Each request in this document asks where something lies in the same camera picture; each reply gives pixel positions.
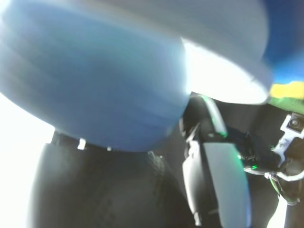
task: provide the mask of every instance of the blue round object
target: blue round object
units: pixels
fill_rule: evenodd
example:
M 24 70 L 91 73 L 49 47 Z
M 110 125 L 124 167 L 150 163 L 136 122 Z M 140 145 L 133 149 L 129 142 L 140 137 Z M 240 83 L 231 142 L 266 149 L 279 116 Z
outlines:
M 2 20 L 1 93 L 70 136 L 147 151 L 187 105 L 180 38 L 34 1 L 13 2 Z

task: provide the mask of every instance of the yellow object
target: yellow object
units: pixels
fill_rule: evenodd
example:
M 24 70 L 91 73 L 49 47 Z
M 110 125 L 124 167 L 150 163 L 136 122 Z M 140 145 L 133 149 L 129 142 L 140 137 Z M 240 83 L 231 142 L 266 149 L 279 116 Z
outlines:
M 271 97 L 290 97 L 304 99 L 304 82 L 291 82 L 289 84 L 274 84 L 270 90 Z

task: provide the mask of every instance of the yellow stripe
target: yellow stripe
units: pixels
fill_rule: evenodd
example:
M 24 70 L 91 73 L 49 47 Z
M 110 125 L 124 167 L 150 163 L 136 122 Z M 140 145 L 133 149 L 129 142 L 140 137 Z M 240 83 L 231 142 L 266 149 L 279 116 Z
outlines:
M 291 82 L 289 84 L 274 84 L 270 95 L 275 98 L 291 97 L 304 99 L 304 82 Z

